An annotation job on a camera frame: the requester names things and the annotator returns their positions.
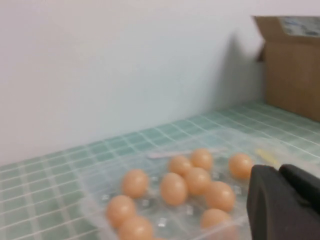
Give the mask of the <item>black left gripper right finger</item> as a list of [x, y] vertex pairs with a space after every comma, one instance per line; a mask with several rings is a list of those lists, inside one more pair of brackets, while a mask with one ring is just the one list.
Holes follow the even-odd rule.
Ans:
[[320, 179], [292, 164], [283, 164], [280, 174], [306, 200], [320, 200]]

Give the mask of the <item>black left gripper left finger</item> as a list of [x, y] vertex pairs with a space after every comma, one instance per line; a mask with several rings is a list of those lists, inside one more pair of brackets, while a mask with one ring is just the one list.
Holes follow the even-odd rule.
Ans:
[[254, 240], [320, 238], [320, 200], [302, 197], [272, 166], [252, 167], [246, 209]]

